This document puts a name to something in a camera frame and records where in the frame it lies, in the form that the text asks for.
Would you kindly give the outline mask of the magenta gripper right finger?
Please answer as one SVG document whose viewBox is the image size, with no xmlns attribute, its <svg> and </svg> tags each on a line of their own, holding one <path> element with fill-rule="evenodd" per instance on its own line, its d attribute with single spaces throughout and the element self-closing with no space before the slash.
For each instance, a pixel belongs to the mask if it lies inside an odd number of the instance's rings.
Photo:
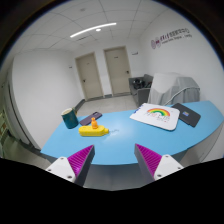
<svg viewBox="0 0 224 224">
<path fill-rule="evenodd" d="M 134 154 L 146 182 L 154 182 L 183 169 L 172 156 L 160 155 L 139 144 L 135 145 Z"/>
</svg>

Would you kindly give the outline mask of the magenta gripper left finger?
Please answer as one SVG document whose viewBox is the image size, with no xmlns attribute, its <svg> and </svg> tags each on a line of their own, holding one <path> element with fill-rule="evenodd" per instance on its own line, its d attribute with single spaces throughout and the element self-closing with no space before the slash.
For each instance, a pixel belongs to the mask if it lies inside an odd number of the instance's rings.
<svg viewBox="0 0 224 224">
<path fill-rule="evenodd" d="M 95 148 L 90 145 L 69 157 L 59 157 L 46 171 L 83 186 L 94 156 Z"/>
</svg>

